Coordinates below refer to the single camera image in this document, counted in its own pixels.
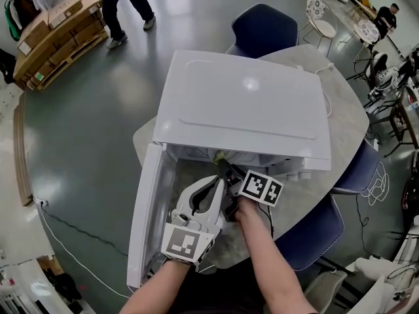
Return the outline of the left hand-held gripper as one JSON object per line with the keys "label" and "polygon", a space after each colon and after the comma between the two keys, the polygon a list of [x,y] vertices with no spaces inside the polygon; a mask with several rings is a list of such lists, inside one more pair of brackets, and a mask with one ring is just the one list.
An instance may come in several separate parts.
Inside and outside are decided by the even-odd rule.
{"label": "left hand-held gripper", "polygon": [[221,232],[220,208],[225,181],[205,177],[182,191],[172,221],[165,223],[161,253],[169,259],[199,266]]}

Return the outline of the person's right hand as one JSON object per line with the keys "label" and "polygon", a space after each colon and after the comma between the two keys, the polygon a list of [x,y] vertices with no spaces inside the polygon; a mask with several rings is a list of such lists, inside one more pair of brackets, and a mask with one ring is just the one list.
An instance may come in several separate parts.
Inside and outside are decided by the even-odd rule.
{"label": "person's right hand", "polygon": [[255,201],[245,196],[238,198],[238,210],[234,217],[241,225],[262,221],[257,212]]}

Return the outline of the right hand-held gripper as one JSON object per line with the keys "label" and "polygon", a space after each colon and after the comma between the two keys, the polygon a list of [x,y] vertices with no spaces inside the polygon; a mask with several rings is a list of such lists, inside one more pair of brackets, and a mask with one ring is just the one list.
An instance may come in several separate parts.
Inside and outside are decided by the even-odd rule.
{"label": "right hand-held gripper", "polygon": [[227,190],[223,212],[227,220],[233,220],[238,210],[238,198],[245,196],[256,203],[275,207],[283,190],[283,183],[273,177],[248,170],[247,173],[235,164],[228,163],[223,175]]}

